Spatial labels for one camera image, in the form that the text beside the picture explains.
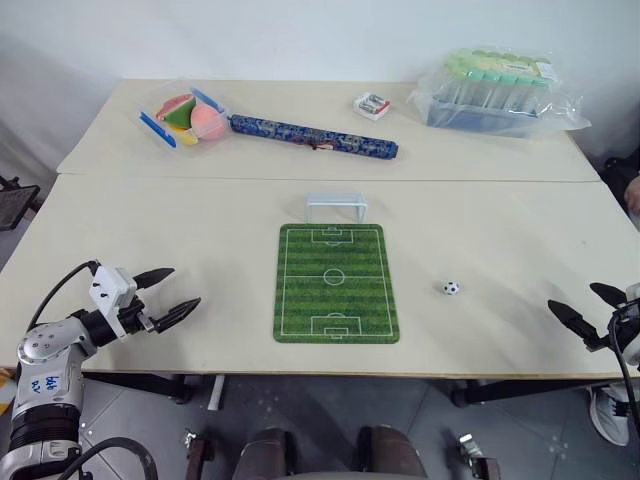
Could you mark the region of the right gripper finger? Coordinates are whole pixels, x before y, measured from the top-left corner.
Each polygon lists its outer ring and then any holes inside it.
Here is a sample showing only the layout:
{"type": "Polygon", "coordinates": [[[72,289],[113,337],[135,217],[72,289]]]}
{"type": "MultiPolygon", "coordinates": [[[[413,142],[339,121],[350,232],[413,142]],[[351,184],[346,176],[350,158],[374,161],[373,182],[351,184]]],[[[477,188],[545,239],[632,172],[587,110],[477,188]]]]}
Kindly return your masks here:
{"type": "Polygon", "coordinates": [[[600,348],[600,337],[596,328],[587,322],[572,307],[555,300],[548,300],[547,306],[562,325],[582,339],[589,351],[600,348]]]}
{"type": "Polygon", "coordinates": [[[625,292],[614,286],[594,282],[590,284],[590,289],[606,304],[612,307],[618,307],[619,305],[627,303],[625,292]]]}

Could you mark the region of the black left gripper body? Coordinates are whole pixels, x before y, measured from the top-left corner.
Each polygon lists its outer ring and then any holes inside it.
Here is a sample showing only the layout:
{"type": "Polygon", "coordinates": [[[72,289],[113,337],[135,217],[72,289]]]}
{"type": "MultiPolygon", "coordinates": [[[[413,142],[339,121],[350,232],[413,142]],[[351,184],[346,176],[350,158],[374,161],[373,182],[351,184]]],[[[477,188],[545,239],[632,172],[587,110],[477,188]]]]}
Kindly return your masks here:
{"type": "Polygon", "coordinates": [[[128,305],[119,308],[118,321],[127,335],[140,331],[157,332],[156,321],[148,314],[146,305],[137,295],[128,305]]]}

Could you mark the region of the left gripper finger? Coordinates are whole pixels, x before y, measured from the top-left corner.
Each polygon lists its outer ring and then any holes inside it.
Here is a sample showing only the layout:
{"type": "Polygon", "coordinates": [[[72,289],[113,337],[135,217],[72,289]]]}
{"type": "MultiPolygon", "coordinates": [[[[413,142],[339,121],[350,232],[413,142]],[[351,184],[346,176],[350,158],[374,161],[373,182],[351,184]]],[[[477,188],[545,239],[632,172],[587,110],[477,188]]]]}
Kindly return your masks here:
{"type": "Polygon", "coordinates": [[[147,289],[162,282],[174,272],[175,269],[171,267],[156,268],[135,275],[133,277],[133,281],[135,282],[137,289],[147,289]]]}
{"type": "Polygon", "coordinates": [[[196,309],[200,302],[201,298],[198,297],[172,307],[164,316],[160,317],[159,319],[151,320],[153,330],[156,333],[163,333],[166,330],[172,328],[173,326],[185,320],[186,317],[196,309]]]}

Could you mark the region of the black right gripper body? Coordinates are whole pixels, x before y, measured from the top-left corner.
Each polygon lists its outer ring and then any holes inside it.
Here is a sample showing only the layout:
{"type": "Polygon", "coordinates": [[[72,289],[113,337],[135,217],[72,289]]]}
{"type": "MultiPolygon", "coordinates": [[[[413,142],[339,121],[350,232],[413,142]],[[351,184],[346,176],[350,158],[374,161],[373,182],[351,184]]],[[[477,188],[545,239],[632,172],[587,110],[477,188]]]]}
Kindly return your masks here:
{"type": "Polygon", "coordinates": [[[607,334],[600,338],[600,347],[611,351],[619,350],[623,352],[629,340],[629,319],[631,314],[631,304],[621,303],[615,307],[607,325],[607,334]]]}

